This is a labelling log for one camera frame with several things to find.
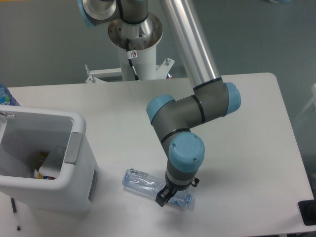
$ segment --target white tabletop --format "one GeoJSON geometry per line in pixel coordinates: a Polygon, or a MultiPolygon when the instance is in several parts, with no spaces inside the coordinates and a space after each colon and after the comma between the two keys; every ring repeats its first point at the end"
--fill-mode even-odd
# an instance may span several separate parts
{"type": "Polygon", "coordinates": [[[166,156],[150,125],[154,97],[193,93],[187,79],[105,82],[11,88],[22,106],[76,111],[100,172],[89,213],[30,208],[17,201],[22,230],[15,229],[10,198],[0,193],[1,236],[24,237],[245,237],[314,231],[298,201],[313,195],[275,76],[224,76],[237,85],[241,108],[193,128],[206,146],[197,173],[193,211],[161,208],[124,190],[129,168],[164,177],[166,156]]]}

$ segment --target light blue joint cap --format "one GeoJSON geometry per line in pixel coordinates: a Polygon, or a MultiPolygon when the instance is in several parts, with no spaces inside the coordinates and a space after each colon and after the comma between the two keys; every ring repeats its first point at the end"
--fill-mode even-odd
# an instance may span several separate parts
{"type": "Polygon", "coordinates": [[[198,170],[204,160],[205,146],[198,136],[182,132],[169,145],[169,159],[178,170],[191,173],[198,170]]]}
{"type": "Polygon", "coordinates": [[[225,114],[225,116],[226,116],[226,115],[229,115],[229,114],[231,114],[239,109],[239,107],[241,105],[241,96],[240,96],[239,90],[236,88],[235,84],[233,84],[231,82],[227,82],[225,84],[228,88],[228,93],[229,93],[228,108],[227,108],[227,112],[225,114]]]}
{"type": "Polygon", "coordinates": [[[87,15],[85,14],[85,11],[83,9],[83,5],[82,5],[82,0],[77,0],[77,3],[78,3],[78,6],[79,6],[79,10],[80,10],[80,13],[84,19],[84,22],[85,24],[88,26],[88,27],[93,27],[94,25],[89,21],[87,15]]]}
{"type": "Polygon", "coordinates": [[[150,123],[153,122],[153,119],[156,115],[156,113],[169,101],[174,101],[175,99],[171,95],[161,95],[154,99],[152,99],[146,108],[146,112],[148,114],[148,117],[150,119],[150,123]]]}

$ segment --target clear plastic water bottle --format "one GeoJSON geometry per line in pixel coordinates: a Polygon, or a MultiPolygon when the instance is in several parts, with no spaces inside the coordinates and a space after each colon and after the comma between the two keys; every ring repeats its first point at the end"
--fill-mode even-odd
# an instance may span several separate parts
{"type": "Polygon", "coordinates": [[[11,95],[8,88],[0,84],[0,105],[16,105],[20,106],[19,103],[11,95]]]}
{"type": "MultiPolygon", "coordinates": [[[[135,169],[128,169],[125,172],[122,184],[138,193],[156,198],[157,193],[163,189],[166,182],[151,174],[135,169]]],[[[188,190],[179,191],[168,203],[179,206],[182,209],[192,210],[195,203],[195,197],[189,194],[188,190]]]]}

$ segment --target gray floor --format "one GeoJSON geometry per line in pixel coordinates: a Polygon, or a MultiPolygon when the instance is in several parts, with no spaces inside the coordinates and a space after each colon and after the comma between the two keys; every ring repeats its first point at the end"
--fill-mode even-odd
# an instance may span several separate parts
{"type": "MultiPolygon", "coordinates": [[[[276,75],[291,120],[312,97],[316,82],[316,1],[197,0],[197,12],[223,75],[276,75]]],[[[176,60],[185,76],[158,0],[150,10],[162,21],[157,62],[176,60]]],[[[76,0],[0,2],[0,82],[7,86],[82,83],[90,69],[119,67],[107,26],[88,28],[76,0]]],[[[316,115],[296,138],[308,173],[316,171],[316,115]]]]}

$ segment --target trash bin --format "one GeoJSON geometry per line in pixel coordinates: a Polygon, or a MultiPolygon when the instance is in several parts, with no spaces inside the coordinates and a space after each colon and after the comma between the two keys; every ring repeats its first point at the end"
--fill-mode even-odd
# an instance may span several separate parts
{"type": "Polygon", "coordinates": [[[29,206],[88,211],[98,166],[85,136],[86,123],[74,112],[0,106],[0,191],[29,206]],[[40,153],[65,149],[59,176],[35,179],[40,153]]]}

